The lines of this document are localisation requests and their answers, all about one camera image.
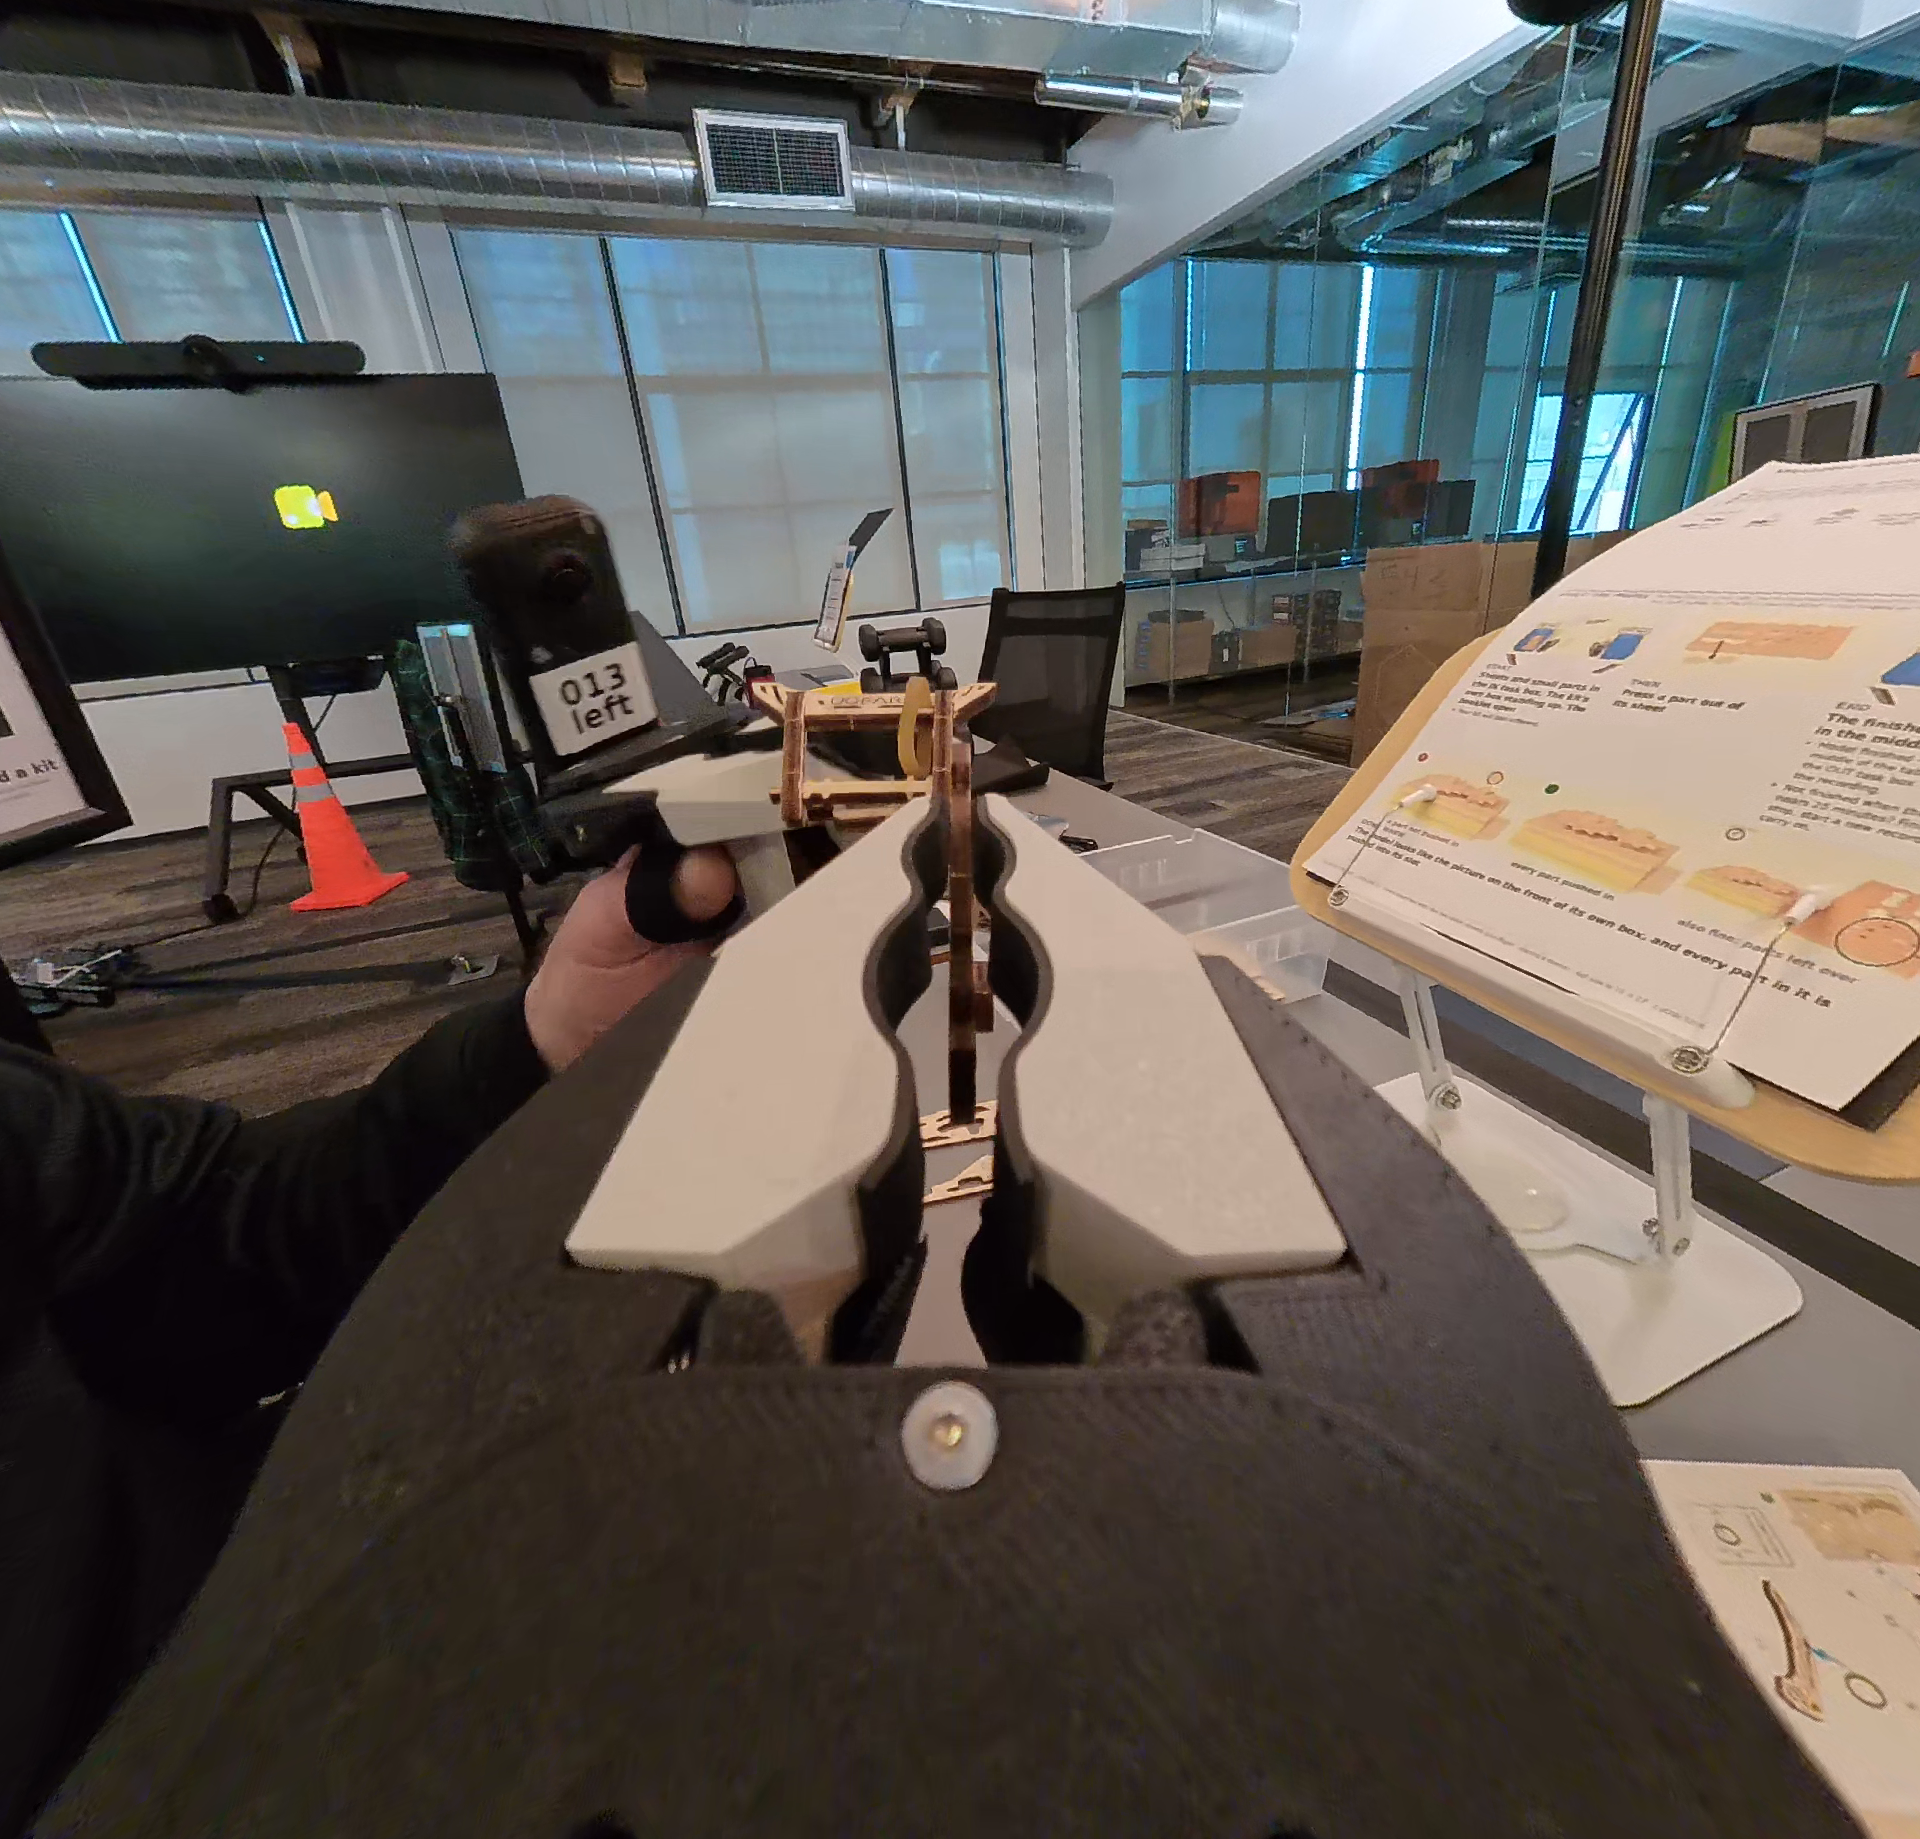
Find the wooden model lever assembly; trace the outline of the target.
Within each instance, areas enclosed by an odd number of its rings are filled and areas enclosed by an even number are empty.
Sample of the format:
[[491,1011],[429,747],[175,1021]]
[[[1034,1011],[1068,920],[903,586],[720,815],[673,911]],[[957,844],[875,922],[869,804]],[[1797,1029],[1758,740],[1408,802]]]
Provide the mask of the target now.
[[929,1189],[929,1203],[976,1199],[990,1189],[996,1102],[978,1091],[978,1038],[994,1008],[985,962],[974,952],[973,738],[959,688],[929,693],[929,799],[947,836],[947,1105],[920,1115],[923,1150],[974,1150],[959,1172]]

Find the black fuzzy disc on rod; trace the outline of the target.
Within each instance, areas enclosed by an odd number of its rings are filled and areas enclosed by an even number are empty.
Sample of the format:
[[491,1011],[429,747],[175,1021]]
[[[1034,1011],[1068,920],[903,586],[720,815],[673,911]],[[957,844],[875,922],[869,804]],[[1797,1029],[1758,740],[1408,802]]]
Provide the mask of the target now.
[[1608,333],[1622,249],[1631,232],[1635,165],[1646,94],[1665,0],[1503,0],[1524,23],[1575,28],[1624,8],[1619,60],[1596,166],[1596,201],[1576,281],[1572,335],[1559,418],[1548,462],[1542,524],[1533,552],[1531,597],[1559,582],[1575,522],[1575,494],[1585,435]]

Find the person's left forearm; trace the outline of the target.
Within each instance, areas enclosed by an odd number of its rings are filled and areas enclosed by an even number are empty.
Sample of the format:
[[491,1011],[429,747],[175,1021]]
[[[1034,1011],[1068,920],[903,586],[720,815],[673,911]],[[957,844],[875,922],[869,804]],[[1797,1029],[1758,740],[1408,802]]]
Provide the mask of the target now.
[[420,1208],[549,1080],[513,993],[360,1088],[246,1116],[4,1043],[4,1432],[214,1432],[296,1389]]

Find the open instruction booklet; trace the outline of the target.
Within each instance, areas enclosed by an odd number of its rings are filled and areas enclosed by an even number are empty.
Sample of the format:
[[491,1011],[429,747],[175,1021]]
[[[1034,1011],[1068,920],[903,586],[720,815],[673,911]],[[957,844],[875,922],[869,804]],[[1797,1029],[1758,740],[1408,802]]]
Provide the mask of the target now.
[[1891,1469],[1643,1462],[1769,1710],[1871,1834],[1918,1833],[1918,1492]]

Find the green plaid cloth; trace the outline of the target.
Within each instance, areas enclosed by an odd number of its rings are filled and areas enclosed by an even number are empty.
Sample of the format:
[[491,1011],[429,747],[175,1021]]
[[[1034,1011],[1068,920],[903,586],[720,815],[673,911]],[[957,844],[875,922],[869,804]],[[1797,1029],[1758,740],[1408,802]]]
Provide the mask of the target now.
[[390,668],[401,727],[451,876],[471,892],[495,892],[506,900],[521,971],[528,980],[539,955],[539,926],[525,907],[525,868],[503,831],[493,791],[455,756],[463,732],[448,730],[417,639],[396,641]]

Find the black framed marker sign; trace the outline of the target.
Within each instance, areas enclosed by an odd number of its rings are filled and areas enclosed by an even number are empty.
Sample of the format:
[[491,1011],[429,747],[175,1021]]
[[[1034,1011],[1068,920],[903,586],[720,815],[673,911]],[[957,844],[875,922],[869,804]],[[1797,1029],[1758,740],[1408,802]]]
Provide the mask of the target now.
[[133,823],[43,621],[1,565],[1,868]]

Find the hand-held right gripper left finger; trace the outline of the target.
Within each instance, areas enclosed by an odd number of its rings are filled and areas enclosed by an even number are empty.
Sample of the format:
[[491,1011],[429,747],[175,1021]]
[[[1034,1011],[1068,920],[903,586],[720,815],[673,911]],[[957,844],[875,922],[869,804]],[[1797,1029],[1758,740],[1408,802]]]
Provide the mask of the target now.
[[567,1235],[576,1265],[758,1292],[804,1355],[898,1358],[926,1265],[899,1024],[944,880],[923,794],[722,945]]

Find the white vent grille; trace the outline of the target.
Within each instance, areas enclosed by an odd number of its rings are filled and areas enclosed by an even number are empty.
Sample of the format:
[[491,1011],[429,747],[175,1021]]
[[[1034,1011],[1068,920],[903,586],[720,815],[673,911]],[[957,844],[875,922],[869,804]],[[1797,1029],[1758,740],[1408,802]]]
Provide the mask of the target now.
[[705,201],[716,209],[855,209],[841,120],[696,106],[691,145]]

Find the black screen cart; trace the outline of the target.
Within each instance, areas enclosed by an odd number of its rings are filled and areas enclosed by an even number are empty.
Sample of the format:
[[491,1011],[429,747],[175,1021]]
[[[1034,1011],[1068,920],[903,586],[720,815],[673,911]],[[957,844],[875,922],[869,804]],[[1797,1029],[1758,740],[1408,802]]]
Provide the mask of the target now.
[[210,812],[203,846],[201,915],[210,926],[228,926],[248,915],[257,902],[250,893],[246,907],[228,893],[234,864],[236,802],[246,798],[270,823],[275,837],[301,846],[301,802],[306,787],[296,776],[310,768],[315,776],[331,776],[319,747],[319,728],[336,698],[378,688],[387,676],[387,659],[378,655],[336,657],[268,666],[268,686],[284,725],[291,727],[294,746],[287,747],[289,766],[250,774],[226,774],[210,783]]

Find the small black mesh chair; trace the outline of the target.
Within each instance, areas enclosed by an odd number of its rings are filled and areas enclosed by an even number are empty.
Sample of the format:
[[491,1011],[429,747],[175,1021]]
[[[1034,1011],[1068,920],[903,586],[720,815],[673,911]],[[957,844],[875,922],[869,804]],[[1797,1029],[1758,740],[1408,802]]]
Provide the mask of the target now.
[[991,681],[996,694],[973,723],[974,738],[1106,788],[1122,614],[1120,582],[994,590],[976,678]]

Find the person's left hand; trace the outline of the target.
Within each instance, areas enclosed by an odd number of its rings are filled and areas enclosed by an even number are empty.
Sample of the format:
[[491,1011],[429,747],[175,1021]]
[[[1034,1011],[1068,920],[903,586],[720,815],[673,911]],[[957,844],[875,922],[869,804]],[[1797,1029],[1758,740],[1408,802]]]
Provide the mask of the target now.
[[[628,880],[643,864],[644,851],[630,848],[579,892],[525,987],[525,1031],[552,1075],[718,945],[714,936],[659,942],[633,930]],[[669,902],[699,930],[714,930],[736,900],[736,869],[724,846],[675,853],[664,886]]]

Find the yellow blue tag holder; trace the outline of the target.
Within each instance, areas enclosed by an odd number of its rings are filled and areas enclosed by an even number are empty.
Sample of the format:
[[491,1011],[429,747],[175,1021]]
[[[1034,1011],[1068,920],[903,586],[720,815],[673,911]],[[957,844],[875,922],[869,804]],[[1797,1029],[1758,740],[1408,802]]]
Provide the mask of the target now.
[[818,617],[811,627],[811,641],[822,652],[839,652],[852,595],[855,567],[869,542],[891,516],[893,508],[867,509],[851,530],[839,558],[828,565]]

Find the black video bar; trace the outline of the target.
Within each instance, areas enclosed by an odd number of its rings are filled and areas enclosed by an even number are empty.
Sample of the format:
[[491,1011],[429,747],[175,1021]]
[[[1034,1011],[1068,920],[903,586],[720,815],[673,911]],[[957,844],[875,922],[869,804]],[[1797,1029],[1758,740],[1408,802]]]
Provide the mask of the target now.
[[46,377],[83,387],[224,387],[339,384],[365,371],[350,341],[231,341],[190,335],[174,341],[40,341],[29,363]]

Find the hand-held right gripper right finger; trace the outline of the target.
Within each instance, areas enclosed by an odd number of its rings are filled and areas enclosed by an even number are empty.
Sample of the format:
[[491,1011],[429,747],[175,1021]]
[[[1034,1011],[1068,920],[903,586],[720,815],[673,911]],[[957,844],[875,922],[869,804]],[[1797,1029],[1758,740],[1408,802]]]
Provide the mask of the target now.
[[962,1260],[980,1352],[1080,1360],[1138,1299],[1335,1271],[1345,1236],[1189,939],[1002,798],[974,879],[1016,1026]]

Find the black floor tripod legs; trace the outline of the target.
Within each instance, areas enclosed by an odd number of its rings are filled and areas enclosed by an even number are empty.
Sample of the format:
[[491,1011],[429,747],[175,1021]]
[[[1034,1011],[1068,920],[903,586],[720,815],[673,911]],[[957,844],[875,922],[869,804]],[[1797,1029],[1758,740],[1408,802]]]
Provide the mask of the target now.
[[63,950],[11,964],[11,984],[31,1015],[69,1008],[110,1008],[126,993],[250,993],[319,986],[467,986],[501,972],[497,955],[451,954],[429,960],[355,964],[201,962],[158,967],[141,948]]

